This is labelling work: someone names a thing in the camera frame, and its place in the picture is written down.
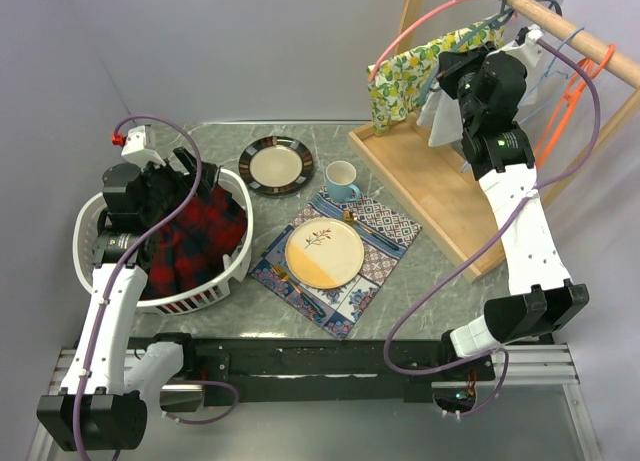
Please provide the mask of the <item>red plaid garment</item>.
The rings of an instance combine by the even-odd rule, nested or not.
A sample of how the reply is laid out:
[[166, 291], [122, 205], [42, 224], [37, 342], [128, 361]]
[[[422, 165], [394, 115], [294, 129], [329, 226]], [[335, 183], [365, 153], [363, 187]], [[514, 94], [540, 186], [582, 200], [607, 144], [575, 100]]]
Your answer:
[[149, 279], [141, 298], [153, 300], [194, 289], [224, 271], [246, 229], [245, 210], [232, 194], [217, 185], [206, 198], [189, 204], [158, 231]]

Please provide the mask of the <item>orange plastic hanger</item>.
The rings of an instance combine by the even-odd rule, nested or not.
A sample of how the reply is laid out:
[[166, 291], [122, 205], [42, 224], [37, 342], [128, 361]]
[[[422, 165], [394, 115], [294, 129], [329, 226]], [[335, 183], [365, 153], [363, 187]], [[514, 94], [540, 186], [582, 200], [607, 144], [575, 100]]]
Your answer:
[[[591, 79], [595, 79], [610, 61], [616, 50], [616, 44], [611, 43], [608, 46], [604, 59], [596, 65], [594, 61], [588, 58], [582, 58], [577, 66], [581, 68]], [[557, 142], [561, 139], [569, 121], [571, 120], [575, 109], [577, 108], [580, 98], [587, 88], [586, 81], [578, 74], [574, 74], [568, 81], [556, 107], [549, 119], [539, 141], [534, 149], [536, 164], [541, 167], [554, 150]]]

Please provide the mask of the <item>dark blue hanger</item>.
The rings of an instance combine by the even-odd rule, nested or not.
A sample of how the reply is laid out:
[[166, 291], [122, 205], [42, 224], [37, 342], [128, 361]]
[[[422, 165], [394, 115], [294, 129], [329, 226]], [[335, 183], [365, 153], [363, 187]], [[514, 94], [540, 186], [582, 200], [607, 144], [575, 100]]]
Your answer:
[[[464, 34], [458, 42], [451, 48], [451, 52], [459, 52], [460, 49], [467, 44], [477, 33], [484, 31], [486, 28], [499, 29], [504, 26], [514, 15], [515, 10], [508, 6], [506, 0], [500, 0], [500, 11], [491, 18], [488, 18], [481, 22], [478, 26]], [[548, 9], [553, 10], [556, 14], [562, 15], [561, 4], [557, 0], [536, 0], [537, 2], [547, 2], [549, 4]], [[431, 92], [437, 92], [438, 88], [433, 88], [432, 85], [435, 81], [435, 77], [438, 72], [438, 66], [430, 73], [425, 85], [423, 86], [419, 98], [418, 105], [423, 106]]]

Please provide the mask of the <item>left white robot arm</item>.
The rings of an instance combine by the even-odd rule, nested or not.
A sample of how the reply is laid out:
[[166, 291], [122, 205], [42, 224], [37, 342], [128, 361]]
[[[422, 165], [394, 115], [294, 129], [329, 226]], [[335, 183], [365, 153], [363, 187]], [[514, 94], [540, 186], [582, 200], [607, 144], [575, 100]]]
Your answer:
[[121, 163], [102, 176], [97, 200], [104, 206], [92, 244], [91, 300], [75, 358], [55, 395], [44, 395], [37, 418], [65, 451], [86, 459], [91, 451], [133, 450], [144, 436], [162, 388], [198, 373], [191, 336], [155, 337], [142, 359], [125, 368], [129, 332], [147, 285], [159, 230], [188, 202], [205, 198], [218, 169], [198, 155], [177, 148], [185, 167], [167, 161], [143, 167]]

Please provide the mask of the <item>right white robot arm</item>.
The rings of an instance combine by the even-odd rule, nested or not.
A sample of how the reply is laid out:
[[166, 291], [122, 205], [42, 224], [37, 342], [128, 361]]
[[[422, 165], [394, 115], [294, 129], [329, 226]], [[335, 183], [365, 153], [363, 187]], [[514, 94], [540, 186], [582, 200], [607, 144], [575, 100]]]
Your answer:
[[553, 333], [589, 302], [556, 250], [533, 150], [515, 120], [527, 74], [522, 61], [492, 43], [439, 57], [437, 79], [460, 108], [463, 154], [503, 231], [509, 272], [508, 296], [487, 301], [481, 316], [443, 335], [438, 368], [453, 380], [471, 370], [472, 356]]

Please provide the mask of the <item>white cloth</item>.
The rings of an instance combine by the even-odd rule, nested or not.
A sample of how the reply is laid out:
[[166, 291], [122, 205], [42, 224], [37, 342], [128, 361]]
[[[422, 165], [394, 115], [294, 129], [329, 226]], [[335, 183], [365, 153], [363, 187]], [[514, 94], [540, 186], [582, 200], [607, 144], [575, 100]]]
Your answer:
[[457, 100], [444, 91], [431, 92], [423, 105], [417, 125], [428, 128], [428, 145], [439, 147], [460, 142], [463, 138], [461, 110]]

